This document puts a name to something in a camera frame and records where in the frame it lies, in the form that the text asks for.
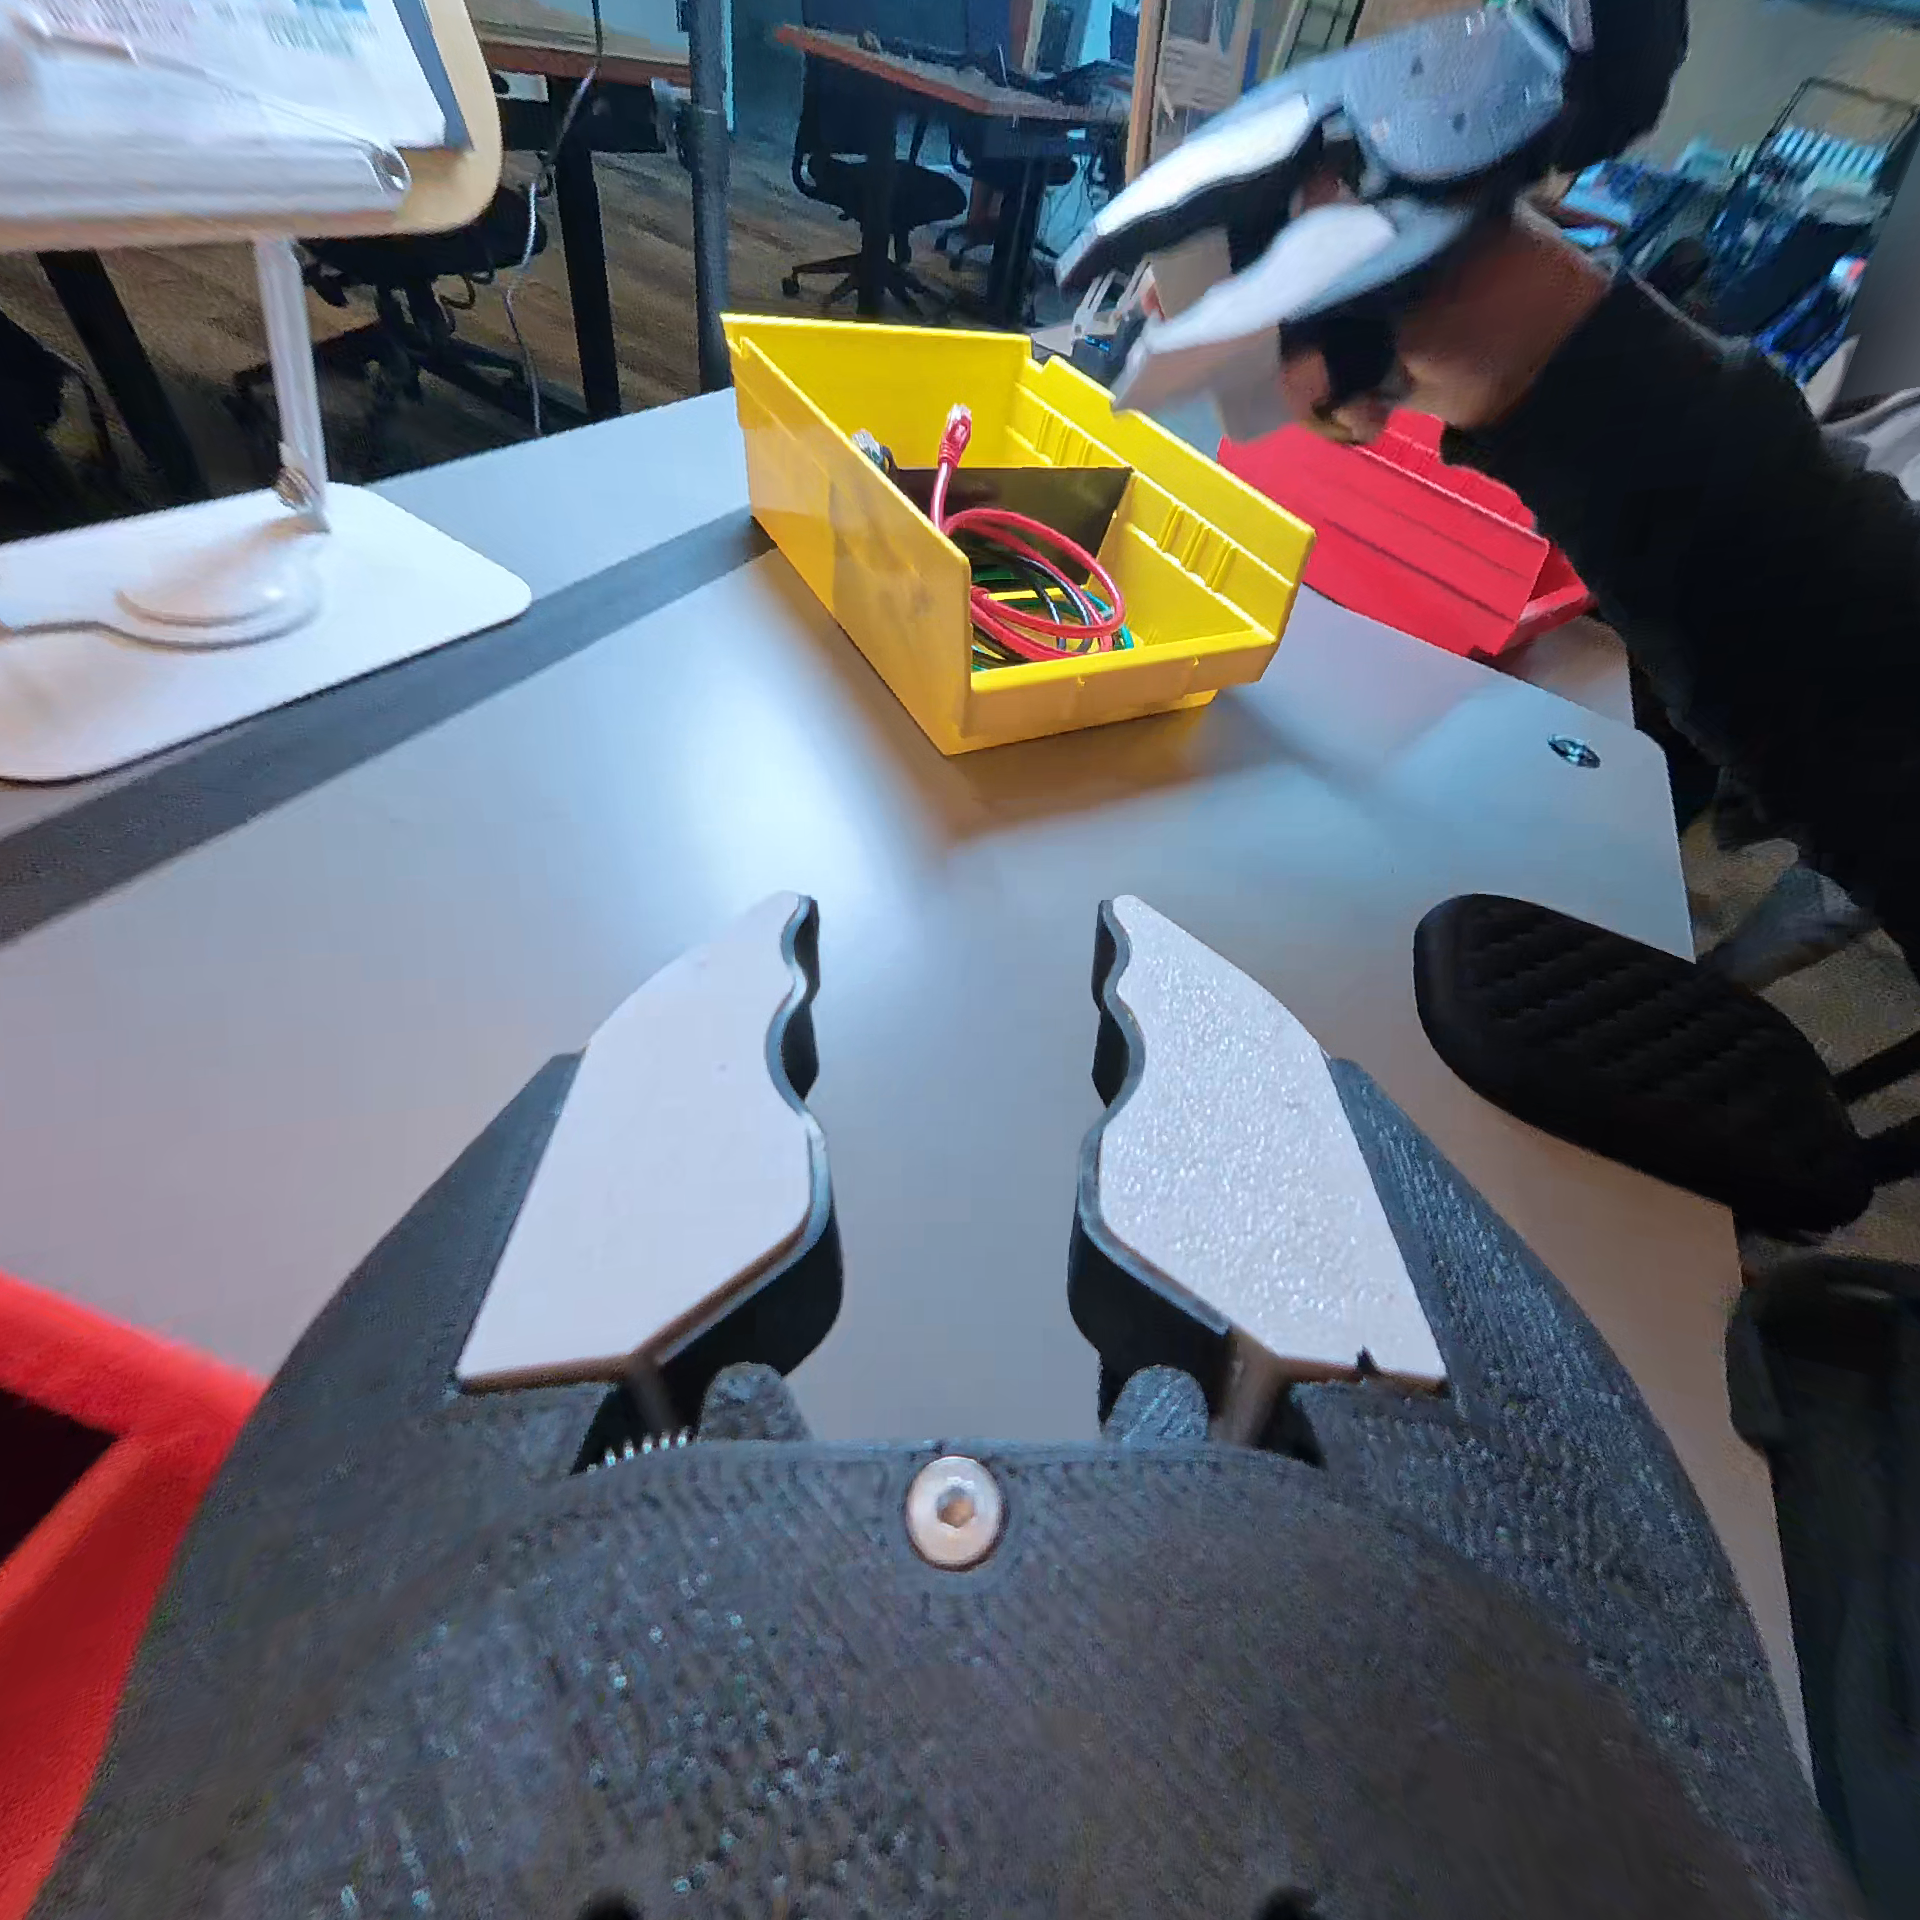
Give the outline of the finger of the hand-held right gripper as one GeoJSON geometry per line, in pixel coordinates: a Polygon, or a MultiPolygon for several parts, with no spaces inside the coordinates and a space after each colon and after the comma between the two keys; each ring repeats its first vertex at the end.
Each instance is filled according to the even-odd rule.
{"type": "Polygon", "coordinates": [[[1057,281],[1094,281],[1178,252],[1212,281],[1336,281],[1351,268],[1351,215],[1300,215],[1341,98],[1262,98],[1217,119],[1122,187],[1057,261],[1057,281]]]}
{"type": "Polygon", "coordinates": [[[1472,205],[1317,205],[1293,218],[1246,268],[1143,328],[1117,407],[1162,416],[1211,403],[1223,431],[1278,431],[1300,418],[1282,381],[1300,350],[1321,354],[1333,403],[1378,389],[1398,321],[1477,224],[1472,205]]]}

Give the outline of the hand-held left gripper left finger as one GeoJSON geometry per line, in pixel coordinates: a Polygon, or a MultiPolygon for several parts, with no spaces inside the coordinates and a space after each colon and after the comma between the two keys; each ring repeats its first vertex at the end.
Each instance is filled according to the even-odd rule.
{"type": "Polygon", "coordinates": [[[757,901],[591,1039],[458,1378],[468,1392],[626,1383],[703,1396],[781,1376],[843,1301],[821,1073],[821,905],[757,901]]]}

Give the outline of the person's right forearm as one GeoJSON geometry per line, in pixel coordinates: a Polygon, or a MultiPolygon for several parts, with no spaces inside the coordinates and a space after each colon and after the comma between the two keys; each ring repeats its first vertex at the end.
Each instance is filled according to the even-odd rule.
{"type": "Polygon", "coordinates": [[[1536,517],[1671,726],[1916,967],[1916,505],[1752,345],[1618,279],[1446,447],[1536,517]]]}

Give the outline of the black office chair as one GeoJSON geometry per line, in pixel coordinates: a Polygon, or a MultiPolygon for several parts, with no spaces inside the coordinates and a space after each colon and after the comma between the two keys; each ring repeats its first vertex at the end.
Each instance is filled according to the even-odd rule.
{"type": "Polygon", "coordinates": [[[790,180],[801,201],[849,222],[860,245],[790,263],[783,299],[801,299],[809,279],[831,279],[826,309],[849,299],[869,321],[932,314],[936,293],[914,273],[914,236],[959,222],[971,197],[921,163],[926,131],[926,119],[914,121],[901,148],[901,109],[878,75],[804,56],[790,180]]]}

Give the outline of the person's right hand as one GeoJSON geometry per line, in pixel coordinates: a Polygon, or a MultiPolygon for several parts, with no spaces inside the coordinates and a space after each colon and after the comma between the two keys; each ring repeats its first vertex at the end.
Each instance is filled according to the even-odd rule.
{"type": "Polygon", "coordinates": [[[1609,291],[1611,273],[1562,240],[1536,205],[1520,202],[1504,224],[1483,227],[1428,281],[1400,321],[1386,387],[1333,403],[1323,358],[1288,348],[1286,409],[1348,444],[1378,438],[1400,409],[1455,431],[1487,427],[1524,401],[1609,291]]]}

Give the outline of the yellow plastic bin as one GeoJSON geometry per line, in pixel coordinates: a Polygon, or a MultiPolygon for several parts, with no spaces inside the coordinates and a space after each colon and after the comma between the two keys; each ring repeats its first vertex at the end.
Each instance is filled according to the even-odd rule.
{"type": "Polygon", "coordinates": [[[1162,425],[1120,416],[1016,334],[723,319],[750,505],[783,561],[947,757],[1202,708],[1259,683],[1316,546],[1305,519],[1162,425]],[[944,519],[1016,514],[997,595],[1117,632],[1001,651],[973,623],[983,541],[927,514],[953,407],[971,416],[944,519]]]}

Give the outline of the black light stand pole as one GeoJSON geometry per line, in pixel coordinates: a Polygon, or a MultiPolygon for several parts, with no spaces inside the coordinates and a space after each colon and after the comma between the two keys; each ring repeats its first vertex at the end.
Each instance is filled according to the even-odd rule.
{"type": "Polygon", "coordinates": [[[730,306],[730,6],[677,2],[685,28],[689,103],[684,109],[694,184],[694,281],[698,392],[732,385],[723,312],[730,306]]]}

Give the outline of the instruction sheet stand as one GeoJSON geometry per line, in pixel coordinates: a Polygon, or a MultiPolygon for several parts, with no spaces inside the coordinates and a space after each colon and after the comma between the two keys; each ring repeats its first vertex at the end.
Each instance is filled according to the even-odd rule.
{"type": "Polygon", "coordinates": [[[6,2],[3,252],[255,257],[274,477],[3,546],[3,780],[159,757],[512,623],[513,571],[326,477],[302,240],[446,234],[499,187],[465,2],[6,2]]]}

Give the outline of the red plastic bin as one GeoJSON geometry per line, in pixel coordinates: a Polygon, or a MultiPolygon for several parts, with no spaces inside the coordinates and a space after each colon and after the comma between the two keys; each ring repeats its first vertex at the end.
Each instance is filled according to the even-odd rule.
{"type": "Polygon", "coordinates": [[[1217,458],[1312,526],[1309,590],[1450,658],[1493,662],[1597,608],[1508,487],[1442,458],[1428,416],[1395,413],[1373,444],[1293,425],[1217,458]]]}
{"type": "Polygon", "coordinates": [[[3,1279],[3,1913],[91,1779],[181,1539],[266,1383],[3,1279]]]}

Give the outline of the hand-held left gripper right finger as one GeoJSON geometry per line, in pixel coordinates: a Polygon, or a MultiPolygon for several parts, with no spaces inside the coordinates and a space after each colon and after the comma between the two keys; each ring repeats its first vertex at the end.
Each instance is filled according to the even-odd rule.
{"type": "Polygon", "coordinates": [[[1101,1416],[1143,1369],[1259,1445],[1297,1386],[1436,1396],[1418,1301],[1336,1062],[1251,975],[1134,895],[1094,915],[1101,1113],[1075,1163],[1071,1320],[1101,1416]]]}

